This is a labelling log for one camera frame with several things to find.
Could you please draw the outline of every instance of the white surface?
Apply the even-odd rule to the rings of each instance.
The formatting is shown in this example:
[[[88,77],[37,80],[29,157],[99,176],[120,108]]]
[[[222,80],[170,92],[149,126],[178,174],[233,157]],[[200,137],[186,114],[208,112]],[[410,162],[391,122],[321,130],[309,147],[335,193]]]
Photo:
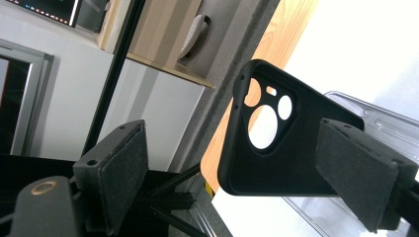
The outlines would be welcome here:
[[[271,145],[275,139],[278,121],[274,109],[270,106],[259,107],[253,112],[252,117],[258,114],[259,116],[249,132],[249,139],[255,147],[265,149]]]
[[[127,60],[101,137],[145,119],[149,166],[167,171],[204,87]]]
[[[282,120],[287,120],[293,111],[293,102],[289,96],[282,96],[278,102],[278,114]]]
[[[419,120],[419,1],[320,1],[286,71]]]
[[[234,197],[218,189],[212,204],[235,237],[320,236],[282,197]]]
[[[320,1],[286,71],[322,94],[343,92],[419,120],[418,11],[419,1]],[[234,236],[309,236],[280,199],[218,191],[212,203]]]

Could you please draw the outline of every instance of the black metal rod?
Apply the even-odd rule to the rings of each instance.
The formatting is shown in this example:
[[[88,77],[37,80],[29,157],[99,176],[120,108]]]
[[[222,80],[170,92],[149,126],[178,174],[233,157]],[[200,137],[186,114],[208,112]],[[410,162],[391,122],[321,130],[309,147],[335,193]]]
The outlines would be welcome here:
[[[201,163],[189,168],[188,170],[180,173],[179,175],[175,176],[168,182],[164,183],[163,185],[155,188],[153,191],[150,192],[152,196],[159,196],[167,193],[172,188],[175,188],[182,182],[188,180],[189,178],[195,176],[196,174],[201,172]]]
[[[118,39],[116,47],[117,51],[114,59],[112,60],[111,68],[108,72],[108,77],[106,79],[95,116],[93,117],[92,125],[90,126],[82,155],[86,154],[98,142],[99,134],[102,130],[112,97],[114,96],[115,88],[117,87],[124,62],[126,61],[126,54],[128,53],[136,26],[138,25],[144,3],[145,0],[132,0],[130,3],[127,17],[121,30],[122,34]]]
[[[12,229],[14,213],[8,214],[0,218],[0,236],[8,236]]]
[[[174,193],[164,196],[139,195],[135,197],[131,209],[144,209],[155,206],[167,210],[191,209],[195,199],[191,193]]]
[[[195,228],[191,224],[185,222],[184,220],[180,219],[179,217],[173,215],[172,213],[157,207],[151,207],[152,210],[155,211],[155,215],[160,219],[166,221],[167,223],[171,224],[173,227],[176,227],[180,231],[184,232],[190,236],[203,236],[207,237],[207,235],[202,232],[201,230]]]

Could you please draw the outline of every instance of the tripod leg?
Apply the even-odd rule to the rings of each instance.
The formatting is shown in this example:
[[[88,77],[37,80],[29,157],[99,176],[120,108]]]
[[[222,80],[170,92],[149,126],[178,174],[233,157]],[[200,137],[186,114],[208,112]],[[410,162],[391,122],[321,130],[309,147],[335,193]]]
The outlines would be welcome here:
[[[178,186],[182,182],[188,180],[189,178],[195,176],[196,174],[198,174],[200,172],[201,172],[201,163],[198,163],[197,165],[195,165],[195,166],[189,168],[188,170],[180,173],[179,175],[177,175],[173,179],[169,180],[168,182],[164,183],[163,185],[155,188],[154,190],[152,190],[150,192],[150,194],[152,196],[163,195],[163,194],[167,193],[168,191],[170,191],[172,188],[175,188],[176,186]]]
[[[201,230],[195,228],[191,224],[185,222],[184,220],[180,219],[179,217],[173,215],[172,213],[156,207],[151,207],[152,210],[155,211],[155,215],[158,216],[160,219],[166,221],[167,223],[171,224],[172,226],[176,227],[180,231],[188,234],[190,236],[203,236],[206,237],[207,235],[203,233]]]

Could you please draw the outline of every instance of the shelf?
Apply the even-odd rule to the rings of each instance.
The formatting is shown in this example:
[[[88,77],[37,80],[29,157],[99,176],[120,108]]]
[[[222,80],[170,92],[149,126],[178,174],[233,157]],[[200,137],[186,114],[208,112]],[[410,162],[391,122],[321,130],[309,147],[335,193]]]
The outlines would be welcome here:
[[[31,11],[15,6],[13,3],[0,1],[0,15],[2,15],[0,29],[3,32],[10,30],[10,32],[13,32],[14,34],[17,34],[18,31],[24,33],[33,32],[34,34],[37,34],[40,31],[39,29],[43,29],[61,39],[71,40],[93,48],[98,48],[93,33],[78,27],[71,28],[64,26]]]
[[[178,76],[182,79],[197,83],[199,85],[209,87],[214,89],[214,85],[211,82],[206,81],[206,79],[202,78],[200,75],[196,74],[195,72],[191,71],[189,68],[185,67],[184,65],[181,65],[179,63],[176,64],[175,68],[170,68],[164,65],[161,65],[159,63],[150,61],[146,58],[134,55],[132,53],[128,53],[126,56],[128,59],[131,59],[133,61],[139,62],[141,64],[156,68],[158,70],[167,72],[169,74]]]

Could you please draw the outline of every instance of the black phone case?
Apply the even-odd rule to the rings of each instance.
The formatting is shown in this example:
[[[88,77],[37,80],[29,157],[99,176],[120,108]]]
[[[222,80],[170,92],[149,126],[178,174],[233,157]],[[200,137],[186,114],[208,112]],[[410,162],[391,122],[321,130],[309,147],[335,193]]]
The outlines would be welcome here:
[[[261,99],[256,106],[248,107],[244,99],[252,78],[261,86]],[[268,87],[275,89],[276,95],[268,93]],[[287,119],[278,114],[282,96],[290,97],[293,104]],[[274,141],[259,149],[249,139],[248,123],[263,105],[274,109],[278,128]],[[315,168],[323,118],[364,130],[360,117],[274,65],[263,60],[245,64],[233,88],[233,106],[217,173],[221,187],[237,196],[336,196]]]

